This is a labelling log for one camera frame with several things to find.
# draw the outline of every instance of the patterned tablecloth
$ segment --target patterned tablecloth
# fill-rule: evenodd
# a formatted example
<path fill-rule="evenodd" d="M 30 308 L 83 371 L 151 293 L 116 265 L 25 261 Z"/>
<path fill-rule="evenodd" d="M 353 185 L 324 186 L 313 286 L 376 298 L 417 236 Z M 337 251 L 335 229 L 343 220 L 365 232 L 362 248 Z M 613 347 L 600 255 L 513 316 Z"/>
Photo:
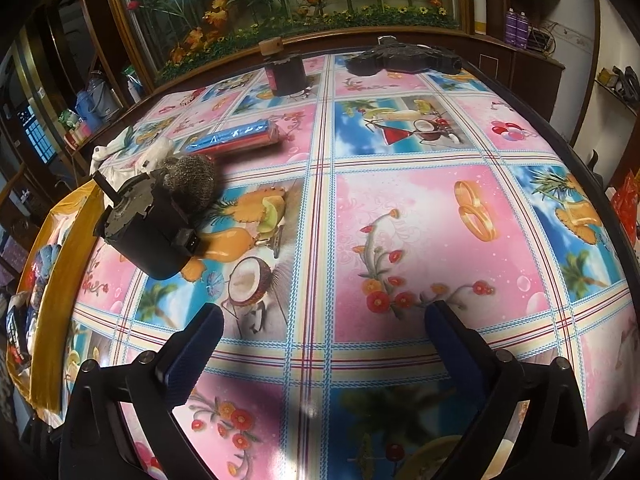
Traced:
<path fill-rule="evenodd" d="M 201 226 L 205 243 L 226 244 L 212 259 L 156 282 L 97 242 L 59 418 L 84 359 L 158 350 L 210 301 L 225 334 L 174 414 L 221 480 L 390 479 L 402 455 L 462 434 L 474 415 L 425 338 L 424 306 L 439 298 L 494 348 L 567 357 L 589 425 L 622 407 L 634 433 L 628 286 L 582 187 L 533 127 L 468 73 L 356 77 L 342 55 L 305 67 L 312 85 L 297 97 L 274 97 L 263 70 L 168 95 L 107 161 L 131 168 L 160 137 L 179 150 L 261 118 L 282 135 L 225 167 Z"/>

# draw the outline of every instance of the blue window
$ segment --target blue window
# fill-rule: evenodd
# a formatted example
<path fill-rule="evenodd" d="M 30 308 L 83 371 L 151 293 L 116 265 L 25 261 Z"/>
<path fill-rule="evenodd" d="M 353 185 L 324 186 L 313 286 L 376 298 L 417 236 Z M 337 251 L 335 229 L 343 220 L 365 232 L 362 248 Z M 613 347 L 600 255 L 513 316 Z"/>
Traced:
<path fill-rule="evenodd" d="M 44 130 L 36 120 L 36 116 L 33 113 L 33 109 L 31 109 L 31 105 L 27 107 L 26 110 L 18 113 L 20 117 L 20 121 L 22 122 L 22 126 L 24 126 L 24 131 L 29 137 L 31 144 L 40 155 L 40 158 L 45 164 L 49 164 L 53 156 L 56 154 L 56 150 L 53 149 L 53 146 L 47 139 Z"/>

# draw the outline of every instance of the white bottle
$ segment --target white bottle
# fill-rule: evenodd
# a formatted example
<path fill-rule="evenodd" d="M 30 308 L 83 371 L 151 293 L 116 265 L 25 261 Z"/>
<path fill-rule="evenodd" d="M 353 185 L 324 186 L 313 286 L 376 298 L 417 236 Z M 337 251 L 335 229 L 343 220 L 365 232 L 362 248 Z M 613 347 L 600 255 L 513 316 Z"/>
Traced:
<path fill-rule="evenodd" d="M 133 97 L 133 101 L 135 103 L 139 103 L 140 101 L 142 101 L 142 98 L 140 97 L 138 90 L 136 90 L 136 87 L 133 85 L 133 83 L 129 79 L 127 79 L 127 88 L 129 88 L 129 93 L 131 94 L 131 97 Z"/>

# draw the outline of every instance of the gray knitted ball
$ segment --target gray knitted ball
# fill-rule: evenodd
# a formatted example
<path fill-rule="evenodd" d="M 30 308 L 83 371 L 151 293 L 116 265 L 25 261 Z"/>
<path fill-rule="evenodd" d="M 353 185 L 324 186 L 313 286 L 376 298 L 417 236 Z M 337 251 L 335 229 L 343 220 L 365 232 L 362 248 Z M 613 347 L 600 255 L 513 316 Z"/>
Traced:
<path fill-rule="evenodd" d="M 169 157 L 162 162 L 162 184 L 188 216 L 201 213 L 215 201 L 218 189 L 216 167 L 204 155 Z"/>

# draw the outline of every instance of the screw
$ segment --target screw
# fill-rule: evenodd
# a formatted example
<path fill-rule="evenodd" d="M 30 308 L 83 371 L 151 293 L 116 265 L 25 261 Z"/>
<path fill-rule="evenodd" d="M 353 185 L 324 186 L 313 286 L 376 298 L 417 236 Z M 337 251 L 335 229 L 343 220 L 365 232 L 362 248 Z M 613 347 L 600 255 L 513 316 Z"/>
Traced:
<path fill-rule="evenodd" d="M 82 365 L 80 366 L 80 369 L 83 372 L 90 372 L 96 367 L 97 364 L 98 364 L 98 361 L 96 361 L 95 359 L 87 359 L 84 363 L 82 363 Z"/>
<path fill-rule="evenodd" d="M 498 358 L 498 361 L 503 363 L 508 363 L 513 359 L 513 354 L 504 348 L 500 348 L 495 352 L 495 356 Z"/>
<path fill-rule="evenodd" d="M 556 364 L 562 370 L 568 370 L 569 368 L 571 368 L 571 363 L 562 356 L 556 357 Z"/>
<path fill-rule="evenodd" d="M 156 353 L 153 350 L 145 350 L 138 356 L 138 362 L 143 365 L 148 365 L 156 358 Z"/>

